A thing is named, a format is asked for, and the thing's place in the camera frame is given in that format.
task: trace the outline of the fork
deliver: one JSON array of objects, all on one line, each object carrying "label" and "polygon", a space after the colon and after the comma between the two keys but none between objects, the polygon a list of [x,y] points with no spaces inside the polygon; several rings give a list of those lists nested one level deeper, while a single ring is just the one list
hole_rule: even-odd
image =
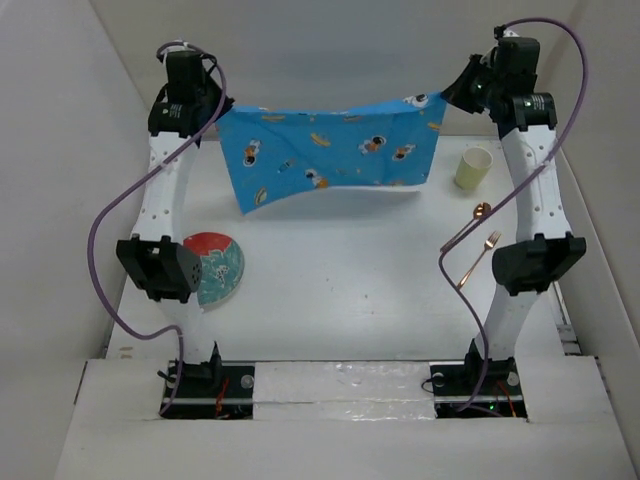
[{"label": "fork", "polygon": [[467,280],[469,280],[469,277],[471,276],[475,268],[480,263],[480,260],[482,260],[482,257],[484,257],[485,253],[487,253],[489,250],[492,250],[496,246],[496,243],[498,243],[498,240],[500,240],[501,236],[502,236],[502,233],[498,232],[497,230],[493,232],[491,235],[489,235],[489,238],[487,238],[487,240],[484,242],[484,248],[482,250],[482,253],[478,257],[478,259],[473,263],[473,265],[471,265],[471,268],[469,269],[469,271],[465,273],[464,277],[462,277],[462,280],[458,282],[458,289],[462,288],[464,284],[467,283]]}]

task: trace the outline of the white wall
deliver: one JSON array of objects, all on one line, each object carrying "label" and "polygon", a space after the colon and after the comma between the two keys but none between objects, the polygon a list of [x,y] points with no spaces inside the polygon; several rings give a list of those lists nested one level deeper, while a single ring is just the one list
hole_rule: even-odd
[{"label": "white wall", "polygon": [[[566,18],[579,0],[92,0],[147,105],[164,82],[155,49],[182,37],[218,56],[239,103],[343,109],[439,90],[500,22],[544,11]],[[541,32],[545,56],[559,33]],[[445,133],[493,133],[450,109]]]},{"label": "white wall", "polygon": [[[562,284],[584,351],[600,357],[636,471],[640,471],[638,19],[637,0],[583,2],[573,17],[588,51],[591,78],[584,108],[564,151],[595,231],[579,222],[579,216],[571,218],[575,231],[587,237],[588,252]],[[580,63],[568,41],[558,46],[556,54],[557,68],[549,88],[561,92],[556,100],[560,118],[566,119],[578,91]],[[611,274],[599,268],[599,257],[605,256]],[[610,291],[612,281],[619,295]]]},{"label": "white wall", "polygon": [[[87,0],[0,0],[0,477],[53,477],[84,360],[109,322],[86,236],[146,169],[146,110]],[[123,282],[102,229],[98,268]]]}]

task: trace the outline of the cloth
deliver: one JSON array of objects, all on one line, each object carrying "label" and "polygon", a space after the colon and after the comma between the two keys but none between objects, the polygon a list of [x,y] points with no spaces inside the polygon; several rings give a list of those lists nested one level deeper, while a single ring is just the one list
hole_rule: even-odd
[{"label": "cloth", "polygon": [[341,112],[240,106],[216,127],[248,213],[318,188],[424,183],[445,109],[438,92]]}]

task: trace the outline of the cup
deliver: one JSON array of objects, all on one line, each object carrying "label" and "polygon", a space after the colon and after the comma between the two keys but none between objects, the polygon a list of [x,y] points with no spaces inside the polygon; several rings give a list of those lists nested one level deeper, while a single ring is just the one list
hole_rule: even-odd
[{"label": "cup", "polygon": [[456,171],[455,182],[463,190],[473,190],[493,165],[493,156],[482,147],[465,150]]}]

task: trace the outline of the copper spoon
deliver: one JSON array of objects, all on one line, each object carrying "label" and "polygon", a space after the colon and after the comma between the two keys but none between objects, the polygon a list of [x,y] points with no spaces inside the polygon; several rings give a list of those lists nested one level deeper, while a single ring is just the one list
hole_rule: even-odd
[{"label": "copper spoon", "polygon": [[445,249],[449,245],[451,245],[455,241],[455,239],[462,234],[462,232],[464,232],[467,228],[469,228],[469,225],[471,225],[476,220],[479,220],[483,215],[486,215],[490,211],[491,211],[491,205],[489,205],[487,202],[482,202],[476,205],[476,207],[473,209],[473,218],[469,220],[469,223],[467,223],[464,227],[462,227],[460,231],[451,238],[451,240],[449,240],[447,243],[445,243],[442,246],[442,248],[440,248],[440,252],[444,252]]}]

